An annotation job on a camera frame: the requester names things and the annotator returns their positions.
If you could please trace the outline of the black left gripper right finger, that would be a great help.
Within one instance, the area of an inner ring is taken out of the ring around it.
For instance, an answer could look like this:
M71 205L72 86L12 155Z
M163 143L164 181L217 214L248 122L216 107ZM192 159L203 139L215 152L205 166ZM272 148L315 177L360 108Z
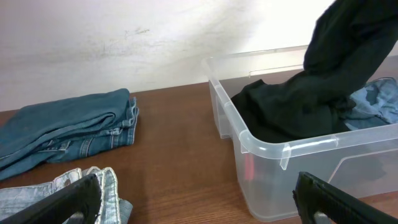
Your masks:
M300 172L293 198L302 224L397 224L397 219L318 177Z

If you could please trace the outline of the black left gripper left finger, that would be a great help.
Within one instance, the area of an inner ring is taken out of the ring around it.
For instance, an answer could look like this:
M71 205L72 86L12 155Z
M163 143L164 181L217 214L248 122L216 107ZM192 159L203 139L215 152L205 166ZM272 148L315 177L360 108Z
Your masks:
M79 223L94 223L101 208L100 183L94 174L55 192L2 220L3 224L63 223L72 215L83 215Z

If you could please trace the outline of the light blue jeans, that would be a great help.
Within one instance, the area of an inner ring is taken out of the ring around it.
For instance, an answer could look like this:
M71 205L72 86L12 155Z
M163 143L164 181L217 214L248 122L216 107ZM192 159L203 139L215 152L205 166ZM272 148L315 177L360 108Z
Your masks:
M65 172L50 182L1 189L1 220L4 220L38 201L54 194L86 175L95 174L101 188L101 206L95 224L127 224L133 205L119 198L118 179L113 169L76 168Z

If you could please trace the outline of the dark blue jeans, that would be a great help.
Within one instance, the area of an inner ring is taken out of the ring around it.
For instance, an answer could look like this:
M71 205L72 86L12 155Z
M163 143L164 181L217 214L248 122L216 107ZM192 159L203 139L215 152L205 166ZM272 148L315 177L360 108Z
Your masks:
M1 126L1 179L131 145L138 116L125 88L23 107Z

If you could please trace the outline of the blue denim shirt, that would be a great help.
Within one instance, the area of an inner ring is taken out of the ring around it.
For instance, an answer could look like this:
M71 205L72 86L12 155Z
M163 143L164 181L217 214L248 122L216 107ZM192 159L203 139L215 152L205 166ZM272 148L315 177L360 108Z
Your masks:
M373 128L397 123L397 81L378 78L353 94L356 106L342 118L350 130Z

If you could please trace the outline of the black garment with red stripe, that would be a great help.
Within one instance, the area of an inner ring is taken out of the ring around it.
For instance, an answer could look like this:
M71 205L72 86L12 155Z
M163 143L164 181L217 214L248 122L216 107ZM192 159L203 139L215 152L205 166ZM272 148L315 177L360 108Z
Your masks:
M254 90L263 85L265 85L265 83L262 80L250 83L231 99L248 127L248 130L256 139L268 143L283 143L299 140L297 136L286 134L265 121L259 105L249 96L250 90Z

